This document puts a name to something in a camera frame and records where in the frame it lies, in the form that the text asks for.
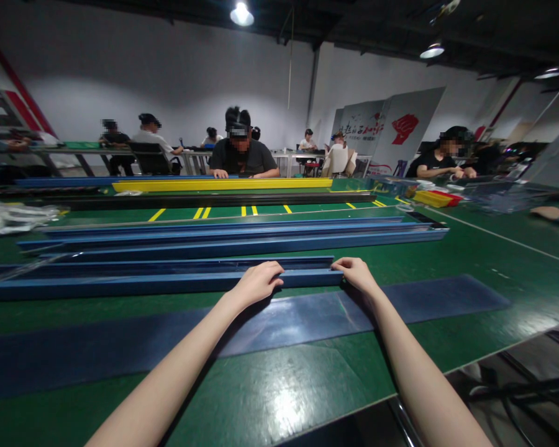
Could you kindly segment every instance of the green table surface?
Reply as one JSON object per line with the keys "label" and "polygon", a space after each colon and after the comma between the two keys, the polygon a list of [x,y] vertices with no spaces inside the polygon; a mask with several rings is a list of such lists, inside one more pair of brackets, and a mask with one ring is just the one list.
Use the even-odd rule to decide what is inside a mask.
{"label": "green table surface", "polygon": [[[336,180],[332,189],[362,187],[353,181]],[[196,209],[168,209],[153,224],[401,213],[393,207],[398,203],[394,199],[381,197],[380,201],[388,206],[353,203],[353,209],[346,204],[297,205],[290,207],[292,214],[280,206],[257,207],[256,216],[251,207],[246,207],[246,217],[241,217],[241,208],[213,208],[207,219],[198,220],[193,219]],[[444,372],[559,324],[559,228],[555,224],[527,212],[490,216],[471,205],[418,210],[447,223],[451,231],[444,240],[291,255],[359,256],[368,263],[377,282],[385,285],[468,273],[507,297],[512,306],[505,310],[410,326]],[[71,212],[54,225],[146,222],[158,211]],[[0,238],[0,263],[28,261],[15,242],[42,237],[30,233]],[[286,289],[276,296],[334,290],[336,287]],[[2,303],[0,334],[189,310],[213,305],[219,297],[220,293],[201,293]],[[0,445],[83,445],[144,376],[134,374],[0,400]],[[374,333],[212,361],[183,407],[167,445],[273,445],[373,405],[395,392]]]}

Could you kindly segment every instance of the white line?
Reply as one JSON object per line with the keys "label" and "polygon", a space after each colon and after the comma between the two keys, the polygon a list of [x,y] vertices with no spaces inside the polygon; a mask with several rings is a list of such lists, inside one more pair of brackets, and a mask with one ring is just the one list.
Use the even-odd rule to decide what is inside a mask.
{"label": "white line", "polygon": [[554,255],[551,255],[550,253],[547,253],[547,252],[545,252],[545,251],[539,250],[538,248],[534,248],[534,247],[531,247],[530,245],[526,245],[526,244],[523,244],[523,243],[521,243],[521,242],[514,241],[513,239],[507,238],[507,237],[505,237],[505,236],[498,235],[497,233],[493,233],[492,231],[485,230],[485,229],[482,228],[482,227],[479,227],[479,226],[474,225],[474,224],[472,224],[472,223],[465,222],[465,221],[462,220],[462,219],[458,219],[457,217],[453,217],[453,216],[450,216],[450,215],[448,215],[448,214],[442,213],[441,211],[437,211],[437,210],[435,210],[435,209],[433,209],[433,208],[428,208],[428,207],[427,207],[427,208],[425,208],[425,209],[427,209],[427,210],[429,210],[429,211],[432,211],[432,212],[434,212],[434,213],[437,213],[437,214],[439,214],[439,215],[442,215],[442,216],[444,216],[444,217],[446,217],[446,218],[448,218],[448,219],[456,220],[456,221],[460,222],[461,224],[465,224],[465,225],[467,225],[467,226],[469,226],[469,227],[476,228],[477,230],[484,231],[485,233],[492,234],[493,236],[497,236],[498,238],[504,239],[504,240],[509,241],[509,242],[513,242],[514,244],[519,245],[519,246],[523,246],[524,248],[527,248],[528,250],[536,251],[537,253],[540,253],[541,255],[545,255],[545,256],[548,256],[549,258],[553,258],[553,259],[559,261],[559,258],[558,258],[557,256],[554,256]]}
{"label": "white line", "polygon": [[[344,209],[339,209],[339,210],[320,210],[320,211],[299,211],[299,212],[292,212],[291,215],[298,215],[298,214],[315,214],[315,213],[324,213],[324,212],[340,212],[340,211],[359,211],[359,210],[365,210],[365,209],[370,209],[370,210],[380,210],[380,209],[385,209],[385,208],[395,208],[396,205],[388,205],[385,207],[377,207],[377,206],[373,206],[373,207],[365,207],[365,208],[344,208]],[[264,214],[264,215],[259,215],[259,216],[242,216],[242,217],[269,217],[269,216],[276,216],[276,215],[282,215],[285,216],[287,215],[286,213],[277,213],[277,214]],[[228,217],[212,217],[210,219],[207,219],[208,221],[213,221],[213,220],[225,220],[225,219],[240,219],[241,216],[228,216]],[[87,225],[63,225],[61,227],[38,227],[36,228],[34,231],[37,232],[42,232],[42,233],[49,233],[51,231],[57,231],[57,230],[84,230],[86,228],[110,228],[110,227],[133,227],[133,226],[143,226],[143,227],[148,227],[149,225],[152,224],[179,224],[181,222],[194,222],[194,219],[177,219],[177,220],[156,220],[153,222],[118,222],[118,223],[90,223]]]}

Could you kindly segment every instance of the hand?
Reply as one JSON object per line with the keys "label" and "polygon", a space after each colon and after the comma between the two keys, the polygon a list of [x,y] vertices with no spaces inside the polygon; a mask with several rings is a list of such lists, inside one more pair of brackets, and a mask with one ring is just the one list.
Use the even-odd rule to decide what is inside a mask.
{"label": "hand", "polygon": [[251,304],[267,298],[275,287],[283,285],[282,279],[274,279],[280,273],[284,273],[284,269],[277,261],[267,261],[251,267],[224,297],[229,297],[232,302],[240,304],[242,311]]}
{"label": "hand", "polygon": [[230,178],[228,172],[223,169],[213,169],[211,173],[213,174],[213,178]]}
{"label": "hand", "polygon": [[373,289],[379,289],[366,262],[360,258],[342,258],[331,266],[333,270],[343,271],[346,280],[363,293],[370,293]]}
{"label": "hand", "polygon": [[474,168],[471,167],[467,167],[466,169],[464,169],[464,174],[466,174],[466,177],[468,178],[476,178],[477,175]]}
{"label": "hand", "polygon": [[559,219],[559,208],[556,207],[537,207],[532,208],[530,212],[541,215],[548,220]]}

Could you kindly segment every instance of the banner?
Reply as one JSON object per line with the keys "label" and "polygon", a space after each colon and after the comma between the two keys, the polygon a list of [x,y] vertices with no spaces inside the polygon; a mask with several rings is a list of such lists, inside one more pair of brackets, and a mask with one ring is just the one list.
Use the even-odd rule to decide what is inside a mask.
{"label": "banner", "polygon": [[410,165],[444,91],[445,87],[421,90],[395,95],[386,101],[378,124],[380,138],[371,162],[374,172],[394,174],[399,160]]}
{"label": "banner", "polygon": [[381,135],[381,111],[385,101],[368,101],[343,108],[340,130],[346,144],[361,155],[375,153]]}

